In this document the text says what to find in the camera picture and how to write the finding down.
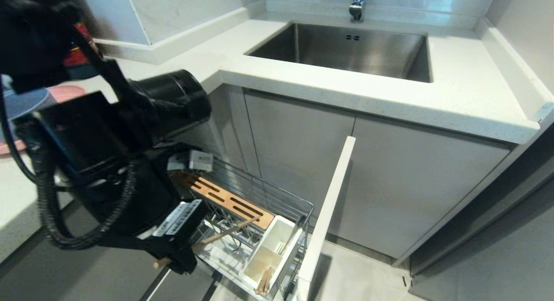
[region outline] open cabinet door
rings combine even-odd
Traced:
[[[352,155],[352,149],[354,149],[355,142],[356,138],[351,136],[346,137],[341,156],[338,159],[337,167],[335,168],[335,173],[333,174],[331,183],[329,184],[329,189],[327,190],[327,195],[325,196],[323,207],[321,208],[321,212],[317,218],[313,234],[311,235],[310,242],[308,243],[306,249],[306,254],[298,272],[295,291],[289,298],[293,301],[307,301],[309,299],[313,275],[316,271],[317,262],[319,261],[321,254],[321,248],[323,246],[323,242],[325,241],[327,229],[329,228],[329,223],[331,222],[331,217],[333,216],[333,212],[335,210],[338,194],[341,191],[342,182],[346,174],[346,169],[348,168],[348,163],[350,162],[350,155]]]

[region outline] white countertop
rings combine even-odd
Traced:
[[[267,60],[244,53],[291,21],[428,35],[430,84],[319,66]],[[512,143],[527,142],[539,129],[521,110],[482,42],[473,31],[301,14],[266,13],[231,28],[159,66],[118,60],[125,76],[140,80],[186,69],[211,92],[223,83],[321,104],[451,129]],[[99,77],[74,82],[116,98]],[[7,157],[0,158],[0,261],[39,228],[34,186]]]

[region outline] faucet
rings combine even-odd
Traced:
[[[350,19],[352,23],[361,23],[364,21],[364,5],[366,5],[366,0],[354,0],[354,2],[352,2],[348,9],[352,15]]]

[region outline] stainless steel sink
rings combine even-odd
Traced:
[[[295,23],[249,55],[431,82],[427,38]]]

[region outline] metal rack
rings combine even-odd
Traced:
[[[256,299],[271,300],[271,297],[276,295],[277,290],[283,296],[283,299],[286,299],[293,289],[303,255],[306,252],[306,231],[313,211],[313,204],[246,171],[235,168],[221,159],[214,159],[212,172],[202,172],[198,175],[271,212],[273,215],[283,216],[291,222],[297,222],[300,218],[305,217],[303,224],[300,226],[303,229],[303,234],[296,244],[297,250],[293,251],[295,257],[289,265],[285,265],[278,276],[279,280],[271,290],[272,293],[269,293],[267,297],[255,295],[251,286],[243,281],[240,276],[241,270],[248,263],[265,232],[261,228],[250,224],[196,252],[200,259]],[[202,197],[192,189],[188,189],[186,193],[192,194],[194,198]],[[206,215],[203,224],[192,235],[191,243],[206,239],[244,221],[243,218],[236,216],[233,212],[212,202],[208,202],[208,207],[210,212]]]

